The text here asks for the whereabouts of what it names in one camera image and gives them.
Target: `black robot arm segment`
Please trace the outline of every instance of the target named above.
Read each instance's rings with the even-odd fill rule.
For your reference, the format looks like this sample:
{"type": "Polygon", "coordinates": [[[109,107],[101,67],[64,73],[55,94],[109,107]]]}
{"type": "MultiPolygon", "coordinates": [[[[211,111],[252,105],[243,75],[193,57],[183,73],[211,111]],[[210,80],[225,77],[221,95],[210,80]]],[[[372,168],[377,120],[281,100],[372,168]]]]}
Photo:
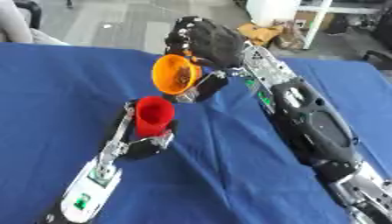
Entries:
{"type": "Polygon", "coordinates": [[[357,151],[359,139],[338,111],[268,50],[245,46],[242,69],[234,74],[245,78],[293,154],[353,223],[392,223],[391,182],[357,151]]]}

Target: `orange cup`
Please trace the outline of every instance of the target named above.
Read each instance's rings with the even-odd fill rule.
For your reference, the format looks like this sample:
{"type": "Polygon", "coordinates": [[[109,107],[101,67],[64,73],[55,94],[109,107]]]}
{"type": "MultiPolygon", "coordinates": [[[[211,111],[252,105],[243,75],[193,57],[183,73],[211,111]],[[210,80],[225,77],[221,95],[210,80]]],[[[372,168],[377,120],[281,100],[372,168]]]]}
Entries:
{"type": "Polygon", "coordinates": [[[168,95],[182,94],[200,77],[200,66],[195,66],[189,59],[176,54],[161,57],[152,68],[154,85],[168,95]]]}

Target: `table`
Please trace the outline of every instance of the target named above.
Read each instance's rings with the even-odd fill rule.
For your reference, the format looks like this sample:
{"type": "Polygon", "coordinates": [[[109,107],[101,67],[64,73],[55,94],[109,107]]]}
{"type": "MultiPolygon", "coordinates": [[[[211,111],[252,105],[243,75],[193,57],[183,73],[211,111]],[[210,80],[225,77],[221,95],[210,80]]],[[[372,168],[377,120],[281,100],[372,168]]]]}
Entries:
{"type": "MultiPolygon", "coordinates": [[[[157,55],[132,50],[1,44],[0,223],[33,223],[98,151],[123,103],[160,95],[157,55]]],[[[369,64],[286,59],[331,100],[362,150],[392,171],[392,88],[369,64]]],[[[170,150],[118,161],[122,182],[98,224],[348,223],[310,169],[279,139],[242,80],[176,105],[170,150]]]]}

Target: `person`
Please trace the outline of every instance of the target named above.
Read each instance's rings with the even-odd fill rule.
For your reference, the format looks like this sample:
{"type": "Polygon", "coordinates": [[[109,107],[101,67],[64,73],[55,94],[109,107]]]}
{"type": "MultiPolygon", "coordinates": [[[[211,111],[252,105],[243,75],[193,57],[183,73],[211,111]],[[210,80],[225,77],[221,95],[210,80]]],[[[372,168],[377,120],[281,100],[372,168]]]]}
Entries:
{"type": "Polygon", "coordinates": [[[42,31],[30,28],[25,16],[12,0],[0,0],[0,42],[67,45],[42,31]]]}

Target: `cardboard box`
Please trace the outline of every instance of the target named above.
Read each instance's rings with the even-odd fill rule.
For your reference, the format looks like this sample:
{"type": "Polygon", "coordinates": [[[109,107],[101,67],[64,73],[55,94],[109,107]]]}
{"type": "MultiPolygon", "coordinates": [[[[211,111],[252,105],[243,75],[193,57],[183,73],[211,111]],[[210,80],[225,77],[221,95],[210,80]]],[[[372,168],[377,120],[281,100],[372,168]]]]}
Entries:
{"type": "MultiPolygon", "coordinates": [[[[309,30],[311,24],[316,17],[316,12],[312,11],[299,11],[295,17],[296,25],[302,30],[309,30]]],[[[326,13],[324,17],[323,23],[319,28],[320,31],[323,31],[329,27],[329,24],[333,21],[334,15],[333,13],[326,13]]]]}

